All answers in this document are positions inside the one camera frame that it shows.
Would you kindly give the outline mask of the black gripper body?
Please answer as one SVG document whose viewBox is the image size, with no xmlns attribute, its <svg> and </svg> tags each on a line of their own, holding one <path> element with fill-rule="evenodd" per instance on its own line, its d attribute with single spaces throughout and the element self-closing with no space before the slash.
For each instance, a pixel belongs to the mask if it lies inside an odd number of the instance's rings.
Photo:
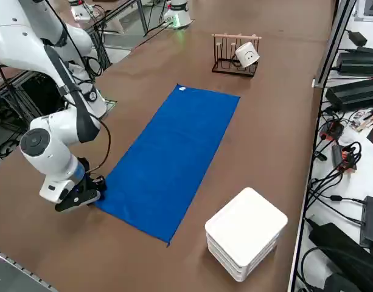
<svg viewBox="0 0 373 292">
<path fill-rule="evenodd" d="M 57 212 L 66 212 L 76 209 L 80 206 L 91 204 L 100 198 L 100 192 L 93 186 L 87 186 L 87 183 L 80 183 L 67 193 L 60 203 L 57 203 L 54 209 Z"/>
</svg>

